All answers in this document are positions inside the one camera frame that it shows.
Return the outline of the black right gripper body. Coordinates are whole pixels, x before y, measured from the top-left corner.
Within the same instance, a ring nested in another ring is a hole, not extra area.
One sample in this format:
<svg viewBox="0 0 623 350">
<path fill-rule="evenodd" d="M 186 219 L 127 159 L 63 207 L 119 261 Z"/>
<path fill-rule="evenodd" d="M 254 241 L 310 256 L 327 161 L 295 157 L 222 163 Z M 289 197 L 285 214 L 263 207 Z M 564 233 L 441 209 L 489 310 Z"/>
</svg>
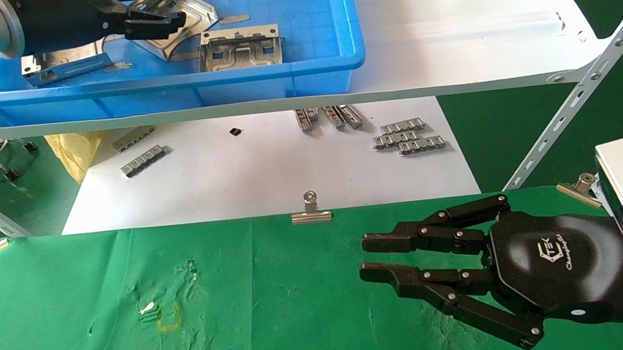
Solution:
<svg viewBox="0 0 623 350">
<path fill-rule="evenodd" d="M 489 230 L 499 287 L 513 312 L 579 323 L 613 319 L 613 290 L 623 269 L 623 237 L 607 217 L 511 212 Z"/>
</svg>

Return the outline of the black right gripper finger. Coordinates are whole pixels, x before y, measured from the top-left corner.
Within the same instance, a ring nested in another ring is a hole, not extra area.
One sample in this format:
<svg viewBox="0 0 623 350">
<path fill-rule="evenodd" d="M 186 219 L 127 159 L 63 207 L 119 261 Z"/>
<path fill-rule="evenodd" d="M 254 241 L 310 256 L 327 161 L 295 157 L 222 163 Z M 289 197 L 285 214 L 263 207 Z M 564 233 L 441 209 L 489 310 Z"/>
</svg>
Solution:
<svg viewBox="0 0 623 350">
<path fill-rule="evenodd" d="M 392 263 L 364 262 L 359 276 L 364 282 L 390 285 L 399 298 L 423 300 L 442 314 L 508 344 L 531 350 L 544 337 L 543 318 L 531 312 L 513 314 L 474 299 L 496 289 L 496 278 L 485 269 L 428 269 Z"/>
<path fill-rule="evenodd" d="M 488 235 L 474 226 L 495 221 L 511 209 L 507 196 L 496 194 L 438 210 L 424 220 L 398 222 L 390 232 L 365 234 L 361 247 L 369 253 L 429 250 L 478 255 L 487 247 Z"/>
</svg>

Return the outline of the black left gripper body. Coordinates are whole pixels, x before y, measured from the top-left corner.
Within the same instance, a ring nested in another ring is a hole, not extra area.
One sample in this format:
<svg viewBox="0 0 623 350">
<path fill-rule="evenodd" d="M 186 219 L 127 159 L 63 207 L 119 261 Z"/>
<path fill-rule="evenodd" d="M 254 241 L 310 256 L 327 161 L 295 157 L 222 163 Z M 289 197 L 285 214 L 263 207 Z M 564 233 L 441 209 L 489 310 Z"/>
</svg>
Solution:
<svg viewBox="0 0 623 350">
<path fill-rule="evenodd" d="M 88 45 L 105 35 L 105 0 L 9 0 L 24 36 L 25 55 Z"/>
</svg>

